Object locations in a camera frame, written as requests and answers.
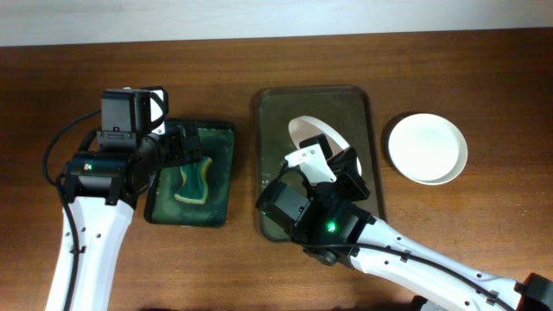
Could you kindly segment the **green and yellow sponge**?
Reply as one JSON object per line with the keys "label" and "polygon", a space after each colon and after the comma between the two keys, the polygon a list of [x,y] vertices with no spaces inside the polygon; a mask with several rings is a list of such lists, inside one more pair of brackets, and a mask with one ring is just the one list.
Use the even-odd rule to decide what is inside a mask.
{"label": "green and yellow sponge", "polygon": [[209,194],[207,172],[212,163],[210,157],[203,156],[199,162],[181,166],[182,185],[175,192],[175,199],[188,204],[205,204]]}

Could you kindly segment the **white plate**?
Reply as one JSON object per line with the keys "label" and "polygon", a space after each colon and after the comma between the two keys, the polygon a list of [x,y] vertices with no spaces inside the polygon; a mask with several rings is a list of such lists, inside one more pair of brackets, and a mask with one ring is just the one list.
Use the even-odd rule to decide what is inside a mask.
{"label": "white plate", "polygon": [[461,131],[445,117],[417,113],[392,128],[388,154],[407,179],[438,186],[457,178],[467,165],[468,146]]}
{"label": "white plate", "polygon": [[318,118],[301,116],[289,121],[289,135],[297,149],[300,148],[301,141],[319,134],[326,136],[333,153],[331,157],[350,147],[350,144],[337,130]]}

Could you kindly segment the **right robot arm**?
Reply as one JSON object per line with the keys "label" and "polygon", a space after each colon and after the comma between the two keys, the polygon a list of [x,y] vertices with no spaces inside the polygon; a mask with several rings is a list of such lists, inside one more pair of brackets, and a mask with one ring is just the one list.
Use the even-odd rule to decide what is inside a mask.
{"label": "right robot arm", "polygon": [[552,308],[550,279],[531,273],[518,282],[459,263],[356,206],[367,196],[353,148],[326,158],[314,144],[284,157],[256,207],[320,263],[379,276],[445,310]]}

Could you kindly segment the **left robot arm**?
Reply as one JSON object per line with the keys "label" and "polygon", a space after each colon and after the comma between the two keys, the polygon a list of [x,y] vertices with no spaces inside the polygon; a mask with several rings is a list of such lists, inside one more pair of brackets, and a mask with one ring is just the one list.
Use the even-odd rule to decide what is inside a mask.
{"label": "left robot arm", "polygon": [[163,134],[92,129],[52,181],[63,232],[48,310],[105,310],[118,254],[138,197],[164,168],[200,159],[194,123],[173,120]]}

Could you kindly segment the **dark green small tray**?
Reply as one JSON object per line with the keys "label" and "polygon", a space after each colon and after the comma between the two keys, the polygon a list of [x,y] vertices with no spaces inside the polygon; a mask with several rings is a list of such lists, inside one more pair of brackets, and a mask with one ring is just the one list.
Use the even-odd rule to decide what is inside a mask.
{"label": "dark green small tray", "polygon": [[167,122],[167,128],[185,122],[197,123],[202,155],[213,160],[207,172],[207,201],[194,205],[176,200],[174,194],[182,185],[180,167],[162,168],[148,191],[144,218],[155,225],[221,227],[226,222],[235,125],[228,121],[174,118]]}

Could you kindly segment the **brown rectangular serving tray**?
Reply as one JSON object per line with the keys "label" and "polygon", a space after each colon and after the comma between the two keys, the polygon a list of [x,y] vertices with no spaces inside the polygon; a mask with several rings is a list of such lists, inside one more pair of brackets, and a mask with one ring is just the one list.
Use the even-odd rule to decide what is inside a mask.
{"label": "brown rectangular serving tray", "polygon": [[368,95],[357,86],[279,87],[256,97],[257,192],[276,179],[297,148],[289,135],[289,121],[315,117],[337,130],[357,151],[359,173],[370,190],[356,205],[385,220],[385,199],[380,176],[377,141],[373,133]]}

